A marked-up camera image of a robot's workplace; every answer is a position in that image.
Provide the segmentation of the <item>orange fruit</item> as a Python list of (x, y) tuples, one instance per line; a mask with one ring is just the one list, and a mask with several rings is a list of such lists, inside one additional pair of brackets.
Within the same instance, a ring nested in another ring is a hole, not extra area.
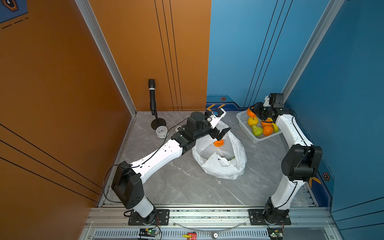
[(250, 118), (256, 118), (256, 114), (252, 112), (252, 110), (250, 108), (247, 109), (247, 115), (250, 117)]
[(268, 137), (275, 132), (274, 127), (272, 125), (263, 127), (263, 135)]
[(214, 146), (217, 148), (222, 147), (223, 145), (224, 145), (224, 140), (214, 142)]

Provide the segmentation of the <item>white plastic bag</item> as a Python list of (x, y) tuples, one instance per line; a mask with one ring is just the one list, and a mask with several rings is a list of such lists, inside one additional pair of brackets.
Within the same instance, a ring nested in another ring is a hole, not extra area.
[(245, 173), (248, 160), (243, 144), (231, 131), (223, 137), (222, 146), (216, 147), (216, 141), (209, 135), (198, 139), (192, 148), (194, 159), (208, 175), (237, 179)]

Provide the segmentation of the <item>yellow apple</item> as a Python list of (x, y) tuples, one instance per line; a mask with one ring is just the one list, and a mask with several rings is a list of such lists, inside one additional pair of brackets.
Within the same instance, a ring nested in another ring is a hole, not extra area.
[(248, 118), (248, 125), (250, 127), (256, 126), (259, 123), (259, 119), (257, 117), (249, 117)]

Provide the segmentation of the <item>green pear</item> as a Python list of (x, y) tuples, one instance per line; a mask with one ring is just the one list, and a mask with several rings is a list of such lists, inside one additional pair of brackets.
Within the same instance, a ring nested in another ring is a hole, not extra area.
[(253, 132), (253, 135), (256, 136), (256, 137), (259, 137), (263, 134), (263, 128), (261, 127), (258, 127), (258, 126), (252, 126), (252, 132)]

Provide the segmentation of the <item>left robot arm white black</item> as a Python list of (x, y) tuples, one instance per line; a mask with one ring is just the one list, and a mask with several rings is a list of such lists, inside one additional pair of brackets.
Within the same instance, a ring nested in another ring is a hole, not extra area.
[(146, 157), (117, 165), (111, 188), (128, 210), (133, 210), (146, 221), (155, 218), (156, 208), (145, 196), (143, 184), (164, 165), (191, 150), (198, 139), (205, 136), (220, 141), (230, 128), (219, 130), (217, 125), (226, 116), (222, 108), (205, 113), (193, 112), (171, 138)]

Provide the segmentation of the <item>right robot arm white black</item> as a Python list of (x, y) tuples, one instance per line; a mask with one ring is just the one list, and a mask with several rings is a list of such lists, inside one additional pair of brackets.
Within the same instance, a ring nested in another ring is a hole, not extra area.
[(253, 106), (252, 112), (263, 121), (271, 119), (290, 148), (282, 160), (282, 180), (263, 212), (268, 225), (280, 224), (289, 217), (291, 202), (298, 190), (317, 174), (323, 150), (305, 136), (294, 111), (285, 107), (283, 94), (268, 95), (264, 103)]

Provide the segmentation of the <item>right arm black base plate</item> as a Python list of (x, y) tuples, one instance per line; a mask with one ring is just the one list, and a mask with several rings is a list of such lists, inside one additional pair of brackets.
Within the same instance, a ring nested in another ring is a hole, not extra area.
[(256, 225), (281, 225), (289, 226), (292, 224), (289, 210), (262, 210), (249, 209), (249, 219), (252, 226)]

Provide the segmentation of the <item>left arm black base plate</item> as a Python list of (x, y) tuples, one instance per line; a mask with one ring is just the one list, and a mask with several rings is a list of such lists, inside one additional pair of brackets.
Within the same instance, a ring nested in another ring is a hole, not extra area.
[(170, 219), (170, 210), (154, 209), (147, 217), (142, 217), (139, 213), (130, 211), (129, 226), (167, 226)]

